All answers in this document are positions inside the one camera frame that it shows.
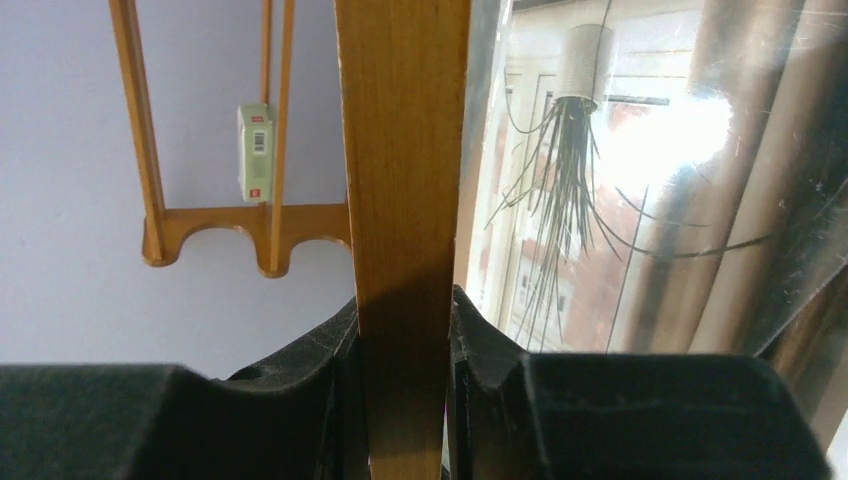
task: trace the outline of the wooden frame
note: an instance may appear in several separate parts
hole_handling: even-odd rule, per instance
[[[109,6],[144,199],[142,256],[149,265],[162,267],[174,263],[185,240],[191,234],[209,228],[229,228],[246,234],[256,249],[260,272],[269,278],[286,274],[291,250],[298,243],[325,239],[350,246],[346,204],[282,204],[294,0],[284,0],[283,9],[277,150],[270,218],[264,204],[227,208],[166,208],[135,0],[110,0]],[[260,69],[262,103],[269,101],[271,26],[272,1],[263,0]]]
[[[471,0],[336,0],[372,476],[440,476]]]

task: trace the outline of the glass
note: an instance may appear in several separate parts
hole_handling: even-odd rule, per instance
[[[530,351],[758,356],[829,445],[848,406],[846,12],[512,3],[458,279],[484,316]]]

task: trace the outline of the white label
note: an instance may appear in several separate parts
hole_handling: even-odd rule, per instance
[[[253,132],[253,153],[265,155],[265,131],[258,130]]]

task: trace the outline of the curtain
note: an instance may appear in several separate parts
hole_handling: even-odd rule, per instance
[[[808,418],[841,419],[848,396],[827,392],[848,338],[846,12],[706,0],[688,93],[729,103],[727,140],[655,189],[663,221],[635,239],[654,254],[631,259],[609,351],[761,355]]]

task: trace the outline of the wooden bar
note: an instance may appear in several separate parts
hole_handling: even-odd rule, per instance
[[[286,130],[289,111],[289,83],[291,79],[292,30],[294,28],[294,0],[283,0],[283,41],[280,54],[280,94],[277,109],[276,154],[274,160],[274,200],[271,207],[271,265],[280,268],[280,239],[283,218],[283,180],[286,166]]]
[[[262,56],[259,64],[259,103],[271,101],[271,29],[274,0],[262,0]]]
[[[437,479],[470,0],[336,0],[372,476]]]
[[[135,0],[110,0],[115,43],[121,65],[121,77],[127,97],[133,144],[135,146],[141,193],[144,199],[147,253],[162,259],[164,252],[163,219],[165,200],[159,176],[159,159],[153,132],[153,115],[147,91],[147,75],[141,49]]]

